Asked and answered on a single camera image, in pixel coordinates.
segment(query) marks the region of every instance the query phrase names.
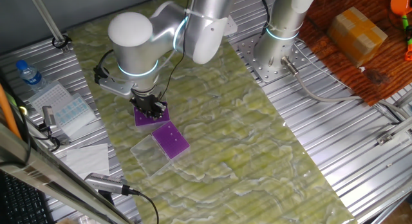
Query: orange handle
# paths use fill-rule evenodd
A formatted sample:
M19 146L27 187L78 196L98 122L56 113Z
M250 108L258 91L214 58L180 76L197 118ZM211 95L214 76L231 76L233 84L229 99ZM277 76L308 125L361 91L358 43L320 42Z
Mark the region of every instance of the orange handle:
M412 44L408 44L408 46L407 46L407 52L405 54L405 60L406 61L412 61Z

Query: plastic bottle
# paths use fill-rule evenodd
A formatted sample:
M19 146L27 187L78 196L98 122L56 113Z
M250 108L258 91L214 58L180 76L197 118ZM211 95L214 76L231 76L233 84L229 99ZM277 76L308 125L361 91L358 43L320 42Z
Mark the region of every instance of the plastic bottle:
M16 62L15 66L19 70L20 78L23 79L35 92L46 87L47 82L36 67L29 66L24 60L19 60Z

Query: white paper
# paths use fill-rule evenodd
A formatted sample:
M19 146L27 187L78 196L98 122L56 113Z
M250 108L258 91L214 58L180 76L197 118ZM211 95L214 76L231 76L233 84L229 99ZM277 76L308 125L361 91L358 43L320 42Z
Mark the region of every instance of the white paper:
M66 165L82 179L90 173L109 175L108 145L99 144L68 150Z

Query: mounting plate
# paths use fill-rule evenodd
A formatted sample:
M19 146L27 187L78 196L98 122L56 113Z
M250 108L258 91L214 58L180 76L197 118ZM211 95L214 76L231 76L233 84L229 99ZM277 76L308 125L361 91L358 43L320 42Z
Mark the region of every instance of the mounting plate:
M285 67L279 68L278 70L268 70L260 65L255 59L254 47L259 38L260 34L257 34L238 43L238 50L242 53L245 62L250 64L254 68L254 71L259 75L260 79L266 83L288 75L290 72ZM298 51L294 45L292 46L292 55L289 59L297 69L301 69L309 63L306 57Z

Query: robotic arm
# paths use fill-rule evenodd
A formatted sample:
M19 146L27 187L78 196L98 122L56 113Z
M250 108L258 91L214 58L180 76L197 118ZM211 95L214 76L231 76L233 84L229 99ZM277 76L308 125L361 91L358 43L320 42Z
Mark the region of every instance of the robotic arm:
M270 26L255 46L255 57L262 65L281 67L281 58L290 55L312 1L276 0ZM119 84L102 77L97 82L130 99L147 117L160 118L167 104L159 100L162 92L156 87L162 68L158 59L172 50L183 53L185 39L186 56L198 64L209 62L220 46L233 4L234 0L192 0L191 9L185 10L168 1L149 19L134 12L116 16L108 34L118 67L128 80Z

